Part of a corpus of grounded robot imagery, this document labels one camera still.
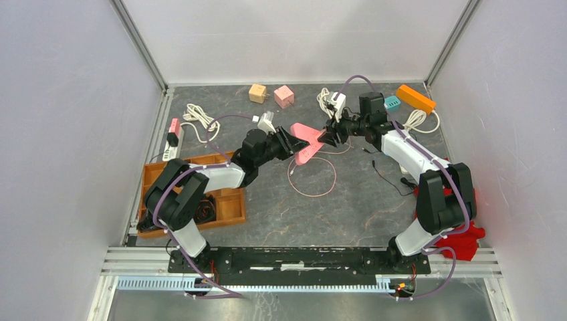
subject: wooden tray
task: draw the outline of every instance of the wooden tray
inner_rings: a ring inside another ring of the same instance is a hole
[[[233,152],[227,152],[227,155],[232,156]],[[220,164],[225,162],[225,158],[220,154],[210,154],[204,156],[196,156],[185,158],[184,161],[193,164],[208,165]],[[144,205],[144,195],[150,189],[152,184],[159,177],[166,162],[147,164],[144,166],[144,175],[142,179],[142,199],[140,200],[140,209],[138,210],[138,220],[142,220],[142,216],[146,213],[146,206]],[[181,189],[175,187],[173,189],[179,192]],[[245,207],[244,207],[244,189],[221,189],[218,191],[211,191],[207,193],[215,198],[217,206],[217,219],[212,222],[197,225],[199,229],[213,229],[215,227],[222,227],[227,225],[242,224],[246,222]],[[163,230],[149,232],[138,232],[138,236],[144,239],[151,239],[154,237],[165,236]]]

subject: white cable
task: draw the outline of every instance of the white cable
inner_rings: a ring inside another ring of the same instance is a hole
[[[182,122],[181,126],[191,125],[193,129],[195,129],[195,134],[197,135],[197,139],[199,140],[199,142],[202,144],[206,144],[207,141],[201,140],[201,137],[199,137],[199,132],[197,131],[197,127],[191,122],[198,120],[201,123],[201,125],[203,125],[203,128],[206,130],[208,125],[214,120],[214,118],[209,117],[209,115],[205,114],[205,112],[200,106],[194,104],[187,104],[187,111],[183,114],[183,119],[185,119],[187,122]],[[213,137],[209,139],[209,142],[215,139],[215,137],[217,137],[220,129],[221,129],[221,125],[219,124],[219,122],[215,122],[210,127],[209,132],[213,132],[215,130],[217,132],[213,135]]]
[[[439,128],[439,124],[441,123],[441,120],[439,120],[439,115],[434,110],[432,110],[431,112],[435,115],[435,117],[437,117],[437,125],[435,126],[434,129],[432,130],[417,129],[417,126],[421,125],[425,121],[425,118],[427,117],[427,113],[419,109],[416,109],[412,111],[411,114],[409,114],[408,120],[404,124],[405,129],[408,132],[410,130],[415,130],[416,132],[420,132],[422,134],[430,134],[436,131]]]
[[[325,102],[327,101],[327,97],[329,95],[330,95],[329,89],[327,88],[321,89],[321,92],[317,95],[317,102],[319,103],[319,108],[321,108],[321,110],[323,110],[323,112],[327,114],[329,118],[333,118],[333,111],[327,108],[327,106],[325,105]]]

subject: gray tabletop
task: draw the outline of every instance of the gray tabletop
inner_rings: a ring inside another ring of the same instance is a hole
[[[378,84],[378,90],[385,97],[391,96],[401,84]],[[422,84],[408,84],[426,94]],[[274,126],[290,126],[300,122],[321,129],[327,116],[319,109],[316,96],[323,87],[337,91],[340,84],[296,84],[289,85],[295,93],[294,105],[281,109],[269,97],[263,104],[251,102],[248,98],[250,86],[195,86],[175,88],[168,121],[182,118],[187,104],[200,105],[212,117],[241,113],[261,115],[265,111],[275,113]],[[280,85],[267,86],[268,92]],[[370,91],[367,84],[351,84],[344,92],[347,106],[358,111],[358,95]],[[404,123],[413,110],[402,102],[392,115]],[[430,129],[435,118],[428,117],[421,125]],[[197,123],[201,139],[204,129]],[[236,150],[241,146],[248,130],[255,125],[243,118],[225,118],[214,142],[223,150]],[[439,157],[447,157],[447,149],[441,129],[432,134],[414,133],[417,140]],[[295,192],[286,171],[292,159],[273,160],[263,165],[259,176],[245,190],[246,218],[241,225],[221,227],[203,231],[211,246],[386,246],[388,240],[404,231],[413,220],[415,196],[401,197],[399,192],[381,179],[372,168],[376,167],[390,182],[403,193],[409,189],[400,183],[399,166],[393,159],[381,153],[368,154],[374,148],[362,137],[351,139],[353,149],[344,154],[322,154],[317,156],[329,160],[335,167],[336,185],[331,193],[322,197],[305,197]],[[341,151],[347,146],[333,148],[324,146],[325,151]],[[211,154],[213,150],[199,143],[193,128],[185,126],[185,137],[181,157]],[[307,194],[327,191],[333,183],[332,167],[322,160],[311,160],[295,169],[291,176],[294,185]],[[165,238],[138,239],[137,246],[164,245]]]

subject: pink cube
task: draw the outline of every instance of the pink cube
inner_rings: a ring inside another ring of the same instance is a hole
[[[273,99],[279,107],[285,108],[294,103],[294,92],[289,87],[282,86],[273,91]]]

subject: beige cube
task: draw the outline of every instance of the beige cube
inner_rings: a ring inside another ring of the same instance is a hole
[[[252,85],[252,87],[250,87],[250,91],[248,91],[248,96],[250,97],[251,101],[257,102],[258,104],[263,104],[265,98],[268,96],[266,92],[266,87],[259,84],[254,84]]]

